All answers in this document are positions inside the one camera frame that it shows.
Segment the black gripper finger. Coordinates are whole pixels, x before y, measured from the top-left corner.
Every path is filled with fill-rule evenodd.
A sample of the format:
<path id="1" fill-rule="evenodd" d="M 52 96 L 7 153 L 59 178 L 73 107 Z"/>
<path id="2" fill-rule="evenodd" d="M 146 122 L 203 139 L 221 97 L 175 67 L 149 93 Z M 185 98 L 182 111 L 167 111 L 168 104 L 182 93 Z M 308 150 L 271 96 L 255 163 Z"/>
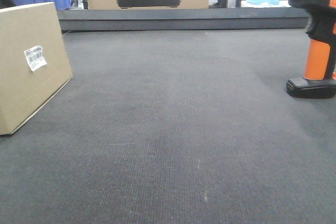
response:
<path id="1" fill-rule="evenodd" d="M 13 0 L 0 0 L 0 9 L 15 7 Z"/>

